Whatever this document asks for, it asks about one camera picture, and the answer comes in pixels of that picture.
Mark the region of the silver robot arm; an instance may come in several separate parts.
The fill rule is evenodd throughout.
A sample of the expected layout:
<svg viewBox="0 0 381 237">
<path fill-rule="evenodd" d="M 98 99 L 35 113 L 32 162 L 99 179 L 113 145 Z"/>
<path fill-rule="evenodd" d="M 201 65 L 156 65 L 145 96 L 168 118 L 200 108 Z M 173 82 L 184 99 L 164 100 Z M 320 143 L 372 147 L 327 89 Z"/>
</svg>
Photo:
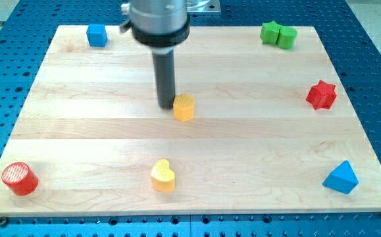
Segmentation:
<svg viewBox="0 0 381 237">
<path fill-rule="evenodd" d="M 120 9 L 127 17 L 120 31 L 131 30 L 154 54 L 170 53 L 190 34 L 186 0 L 129 0 Z"/>
</svg>

